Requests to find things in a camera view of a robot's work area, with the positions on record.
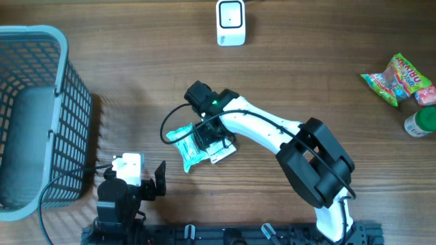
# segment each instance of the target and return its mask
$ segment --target green bottle cap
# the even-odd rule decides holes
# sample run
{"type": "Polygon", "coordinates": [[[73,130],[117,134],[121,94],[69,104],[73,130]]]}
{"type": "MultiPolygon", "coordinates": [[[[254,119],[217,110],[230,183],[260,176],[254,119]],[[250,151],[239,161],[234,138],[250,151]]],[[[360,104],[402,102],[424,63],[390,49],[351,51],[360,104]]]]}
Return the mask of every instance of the green bottle cap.
{"type": "Polygon", "coordinates": [[[415,117],[416,124],[424,131],[436,131],[436,108],[427,107],[420,110],[415,117]]]}

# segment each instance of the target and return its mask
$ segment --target teal packet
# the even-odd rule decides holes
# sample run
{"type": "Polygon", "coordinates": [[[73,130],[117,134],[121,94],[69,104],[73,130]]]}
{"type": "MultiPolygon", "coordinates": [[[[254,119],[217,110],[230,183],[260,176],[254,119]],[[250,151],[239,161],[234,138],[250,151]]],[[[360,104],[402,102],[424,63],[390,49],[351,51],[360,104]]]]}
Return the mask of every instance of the teal packet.
{"type": "MultiPolygon", "coordinates": [[[[166,137],[170,141],[177,140],[178,138],[184,136],[186,133],[189,133],[192,130],[193,124],[191,123],[186,127],[181,127],[176,131],[171,131],[167,133],[166,137]]],[[[198,148],[193,133],[187,136],[185,139],[174,143],[173,145],[176,146],[177,150],[180,152],[180,155],[183,158],[183,169],[187,174],[189,173],[189,169],[192,165],[195,165],[200,161],[209,159],[209,155],[207,154],[207,152],[198,148]]]]}

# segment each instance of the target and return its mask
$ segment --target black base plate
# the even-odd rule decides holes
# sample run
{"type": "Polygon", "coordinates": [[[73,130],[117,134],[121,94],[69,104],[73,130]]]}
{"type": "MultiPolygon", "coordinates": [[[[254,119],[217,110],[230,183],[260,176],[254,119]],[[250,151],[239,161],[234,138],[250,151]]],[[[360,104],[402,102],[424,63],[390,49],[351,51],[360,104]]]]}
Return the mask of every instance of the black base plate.
{"type": "MultiPolygon", "coordinates": [[[[289,226],[272,226],[276,231],[276,237],[282,245],[331,245],[316,228],[315,223],[296,224],[289,226]]],[[[234,227],[207,227],[197,226],[194,240],[185,239],[184,227],[166,225],[146,225],[144,229],[139,226],[137,231],[137,244],[144,245],[236,245],[224,239],[228,229],[240,231],[246,245],[273,244],[267,240],[260,230],[260,226],[234,226],[234,227]]],[[[88,236],[90,229],[83,229],[82,237],[88,236]]],[[[129,236],[122,242],[110,239],[111,235],[94,232],[92,239],[83,244],[134,244],[134,239],[129,236]]],[[[377,223],[354,223],[347,234],[346,245],[384,245],[382,225],[377,223]]]]}

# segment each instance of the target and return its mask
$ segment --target colorful candy bag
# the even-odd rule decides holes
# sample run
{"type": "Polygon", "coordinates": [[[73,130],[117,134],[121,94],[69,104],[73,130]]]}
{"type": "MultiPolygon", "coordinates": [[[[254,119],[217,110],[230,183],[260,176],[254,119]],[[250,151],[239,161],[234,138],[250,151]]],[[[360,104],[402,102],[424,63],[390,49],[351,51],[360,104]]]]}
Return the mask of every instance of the colorful candy bag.
{"type": "Polygon", "coordinates": [[[383,73],[362,74],[361,76],[376,93],[395,107],[398,106],[399,101],[431,85],[431,81],[421,75],[401,54],[392,57],[383,73]]]}
{"type": "Polygon", "coordinates": [[[415,99],[420,105],[435,105],[436,88],[431,85],[429,87],[416,91],[415,99]]]}

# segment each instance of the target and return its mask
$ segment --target snack package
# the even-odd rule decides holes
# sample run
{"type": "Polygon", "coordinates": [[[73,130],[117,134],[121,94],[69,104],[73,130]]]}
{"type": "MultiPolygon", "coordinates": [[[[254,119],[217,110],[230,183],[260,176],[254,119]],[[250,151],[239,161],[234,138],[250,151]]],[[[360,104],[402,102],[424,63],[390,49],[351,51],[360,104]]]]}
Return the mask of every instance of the snack package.
{"type": "MultiPolygon", "coordinates": [[[[186,133],[189,133],[192,130],[193,124],[191,123],[186,127],[181,127],[176,131],[171,131],[167,133],[166,137],[171,141],[177,140],[178,138],[184,136],[186,133]]],[[[189,169],[192,165],[195,165],[200,161],[209,159],[209,155],[207,154],[207,152],[198,148],[193,133],[187,136],[185,139],[174,143],[174,146],[176,146],[177,150],[180,152],[180,155],[183,158],[183,169],[187,174],[189,173],[189,169]]]]}
{"type": "Polygon", "coordinates": [[[389,104],[397,107],[398,102],[411,94],[431,85],[403,55],[396,54],[383,73],[361,75],[368,85],[389,104]]]}
{"type": "Polygon", "coordinates": [[[435,105],[436,88],[431,85],[429,87],[416,91],[415,99],[420,105],[435,105]]]}

